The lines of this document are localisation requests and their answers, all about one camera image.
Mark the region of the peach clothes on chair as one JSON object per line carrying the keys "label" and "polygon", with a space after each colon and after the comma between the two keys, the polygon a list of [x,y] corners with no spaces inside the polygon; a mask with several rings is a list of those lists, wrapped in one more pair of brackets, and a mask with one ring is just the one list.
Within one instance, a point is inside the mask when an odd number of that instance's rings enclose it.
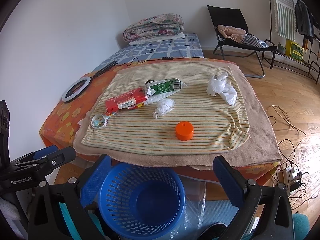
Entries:
{"label": "peach clothes on chair", "polygon": [[230,38],[235,42],[241,43],[242,37],[246,35],[246,31],[241,28],[229,27],[225,25],[218,25],[217,29],[223,38]]}

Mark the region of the green white milk carton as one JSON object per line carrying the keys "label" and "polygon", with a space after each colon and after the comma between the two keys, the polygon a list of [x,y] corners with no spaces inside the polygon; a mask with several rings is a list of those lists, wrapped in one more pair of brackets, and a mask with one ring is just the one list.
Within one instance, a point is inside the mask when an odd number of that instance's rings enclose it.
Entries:
{"label": "green white milk carton", "polygon": [[148,80],[145,83],[145,94],[148,96],[180,90],[187,85],[179,79]]}

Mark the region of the orange plastic cap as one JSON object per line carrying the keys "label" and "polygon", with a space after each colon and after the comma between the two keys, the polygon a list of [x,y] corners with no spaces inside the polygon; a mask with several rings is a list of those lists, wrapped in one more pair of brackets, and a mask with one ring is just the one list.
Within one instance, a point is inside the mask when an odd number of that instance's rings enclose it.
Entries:
{"label": "orange plastic cap", "polygon": [[175,127],[176,138],[181,141],[188,141],[194,135],[194,127],[191,122],[181,121]]}

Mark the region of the black folding chair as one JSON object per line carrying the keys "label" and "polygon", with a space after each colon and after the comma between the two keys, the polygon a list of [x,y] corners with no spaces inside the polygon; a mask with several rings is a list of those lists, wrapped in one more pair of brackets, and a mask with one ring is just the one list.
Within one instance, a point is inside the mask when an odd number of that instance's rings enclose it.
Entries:
{"label": "black folding chair", "polygon": [[249,27],[240,9],[221,8],[207,5],[210,18],[216,33],[217,46],[213,54],[221,56],[223,60],[228,56],[223,51],[224,46],[250,50],[251,53],[242,55],[242,58],[255,55],[258,59],[262,74],[246,74],[245,77],[262,79],[265,71],[262,64],[266,52],[272,53],[271,67],[273,67],[277,46],[270,40],[260,40],[249,32]]}

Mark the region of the clear plastic sheet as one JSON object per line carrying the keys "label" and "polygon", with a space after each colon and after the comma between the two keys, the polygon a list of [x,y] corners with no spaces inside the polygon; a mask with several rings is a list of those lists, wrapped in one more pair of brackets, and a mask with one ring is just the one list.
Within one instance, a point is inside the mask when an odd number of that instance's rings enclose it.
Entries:
{"label": "clear plastic sheet", "polygon": [[200,235],[206,204],[205,181],[180,176],[185,190],[185,207],[171,239],[197,239]]}

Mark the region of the red snack box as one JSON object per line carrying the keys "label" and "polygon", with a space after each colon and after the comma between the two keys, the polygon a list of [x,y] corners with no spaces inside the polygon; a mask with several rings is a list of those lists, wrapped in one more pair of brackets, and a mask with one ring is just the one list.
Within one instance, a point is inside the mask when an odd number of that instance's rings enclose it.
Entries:
{"label": "red snack box", "polygon": [[143,103],[147,99],[144,88],[139,87],[109,98],[105,101],[105,107],[108,114],[117,112],[121,109],[135,106],[136,104]]}

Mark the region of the dark hanging jacket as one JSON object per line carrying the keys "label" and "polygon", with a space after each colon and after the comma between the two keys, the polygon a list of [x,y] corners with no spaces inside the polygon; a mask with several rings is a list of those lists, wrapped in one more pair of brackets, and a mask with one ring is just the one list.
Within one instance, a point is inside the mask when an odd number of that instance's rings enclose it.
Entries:
{"label": "dark hanging jacket", "polygon": [[296,31],[303,35],[305,39],[313,43],[313,23],[310,20],[308,7],[298,0],[295,5]]}

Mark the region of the yellow crate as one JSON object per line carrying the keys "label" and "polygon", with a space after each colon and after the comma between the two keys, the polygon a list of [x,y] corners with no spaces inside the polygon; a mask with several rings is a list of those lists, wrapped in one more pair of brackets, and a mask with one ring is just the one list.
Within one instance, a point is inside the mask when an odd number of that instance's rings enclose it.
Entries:
{"label": "yellow crate", "polygon": [[303,61],[304,49],[297,42],[287,39],[285,43],[285,48],[286,48],[286,51],[285,51],[286,56],[298,62]]}

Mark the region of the striped garment on chair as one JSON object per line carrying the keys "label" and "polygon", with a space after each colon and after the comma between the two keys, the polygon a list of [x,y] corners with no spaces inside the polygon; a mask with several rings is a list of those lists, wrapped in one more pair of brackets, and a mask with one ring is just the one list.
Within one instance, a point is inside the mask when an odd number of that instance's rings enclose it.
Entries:
{"label": "striped garment on chair", "polygon": [[258,39],[254,35],[244,35],[242,37],[242,44],[254,48],[268,48],[268,44],[263,40]]}

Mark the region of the light blue floor mat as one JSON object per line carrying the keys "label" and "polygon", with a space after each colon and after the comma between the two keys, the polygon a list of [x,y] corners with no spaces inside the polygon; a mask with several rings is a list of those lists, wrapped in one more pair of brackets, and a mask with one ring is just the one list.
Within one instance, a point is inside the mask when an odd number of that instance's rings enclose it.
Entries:
{"label": "light blue floor mat", "polygon": [[228,200],[206,201],[200,235],[197,239],[218,239],[238,212]]}

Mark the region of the white colourful long wrapper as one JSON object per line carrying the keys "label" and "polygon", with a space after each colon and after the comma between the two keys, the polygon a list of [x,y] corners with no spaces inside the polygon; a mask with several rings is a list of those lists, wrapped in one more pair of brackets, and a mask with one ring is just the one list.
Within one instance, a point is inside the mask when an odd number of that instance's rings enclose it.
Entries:
{"label": "white colourful long wrapper", "polygon": [[134,106],[129,106],[129,107],[127,107],[127,109],[138,109],[140,107],[143,107],[144,105],[149,105],[154,102],[158,102],[160,100],[163,100],[163,99],[165,99],[175,93],[177,93],[177,91],[166,92],[166,93],[162,93],[162,94],[158,94],[158,95],[152,95],[152,96],[149,96],[145,101],[138,103]]}

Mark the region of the small colourful foil wrapper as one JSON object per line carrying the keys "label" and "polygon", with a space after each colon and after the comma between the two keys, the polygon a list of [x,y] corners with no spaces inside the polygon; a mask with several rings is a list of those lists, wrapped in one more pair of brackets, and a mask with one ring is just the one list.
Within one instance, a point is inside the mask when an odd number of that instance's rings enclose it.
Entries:
{"label": "small colourful foil wrapper", "polygon": [[116,112],[94,115],[91,119],[91,127],[93,129],[104,129],[108,124],[108,119],[115,114]]}

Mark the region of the white plastic bag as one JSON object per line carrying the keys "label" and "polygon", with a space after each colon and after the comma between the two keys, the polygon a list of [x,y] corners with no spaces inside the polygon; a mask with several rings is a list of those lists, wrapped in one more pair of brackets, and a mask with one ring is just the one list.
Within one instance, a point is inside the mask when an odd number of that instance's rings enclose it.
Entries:
{"label": "white plastic bag", "polygon": [[228,73],[223,72],[220,75],[214,75],[208,82],[207,94],[211,96],[219,95],[228,105],[234,106],[237,98],[237,91],[226,81]]}

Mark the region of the white tissue ball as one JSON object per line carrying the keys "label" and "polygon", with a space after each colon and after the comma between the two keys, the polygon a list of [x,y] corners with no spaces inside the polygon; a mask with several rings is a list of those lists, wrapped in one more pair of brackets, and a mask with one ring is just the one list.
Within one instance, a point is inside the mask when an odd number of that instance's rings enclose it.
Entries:
{"label": "white tissue ball", "polygon": [[153,118],[158,119],[159,117],[166,115],[174,109],[175,105],[175,101],[171,99],[159,100],[153,112]]}

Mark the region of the striped yellow towel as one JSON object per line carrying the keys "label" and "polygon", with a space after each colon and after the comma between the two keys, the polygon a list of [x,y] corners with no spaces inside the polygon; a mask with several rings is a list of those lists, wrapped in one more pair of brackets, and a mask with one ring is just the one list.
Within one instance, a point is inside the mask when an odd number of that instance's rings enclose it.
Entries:
{"label": "striped yellow towel", "polygon": [[[152,63],[119,71],[105,89],[93,114],[106,112],[109,98],[143,87],[148,80],[176,78],[187,87],[170,96],[176,105],[158,119],[153,118],[156,104],[138,109],[122,109],[108,119],[104,129],[85,128],[78,137],[82,146],[97,150],[115,150],[149,155],[186,155],[225,153],[235,150],[249,139],[249,120],[241,93],[234,106],[219,95],[208,95],[209,80],[214,75],[228,73],[227,83],[239,90],[228,64],[209,61],[174,61]],[[175,127],[188,121],[194,135],[188,141],[176,138]]]}

